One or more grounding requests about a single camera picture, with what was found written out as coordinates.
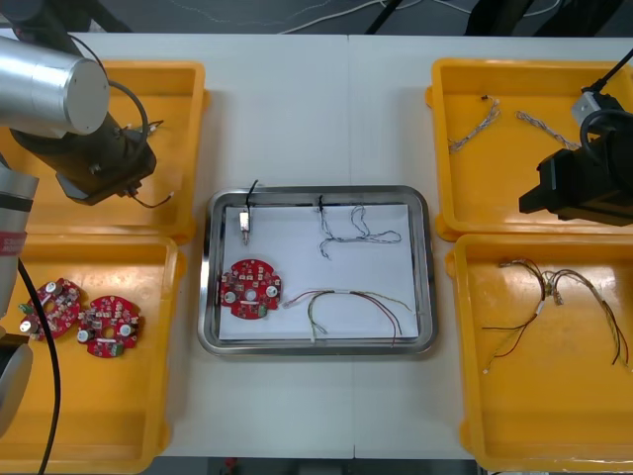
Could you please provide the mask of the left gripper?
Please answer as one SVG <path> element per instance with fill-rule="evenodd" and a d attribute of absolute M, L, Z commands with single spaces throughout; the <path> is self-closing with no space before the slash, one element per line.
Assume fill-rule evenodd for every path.
<path fill-rule="evenodd" d="M 94 206 L 112 196 L 133 198 L 141 181 L 154 172 L 156 157 L 146 144 L 139 154 L 129 151 L 124 159 L 98 170 L 87 169 L 80 178 L 71 178 L 68 172 L 57 172 L 55 178 L 65 196 L 81 205 Z"/>

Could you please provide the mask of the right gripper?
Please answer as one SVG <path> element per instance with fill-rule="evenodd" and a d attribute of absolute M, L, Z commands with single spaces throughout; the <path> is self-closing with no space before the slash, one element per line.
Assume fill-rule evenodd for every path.
<path fill-rule="evenodd" d="M 563 221 L 624 220 L 624 143 L 602 142 L 590 151 L 561 149 L 538 165 L 539 185 L 518 200 L 519 212 L 547 210 Z"/>

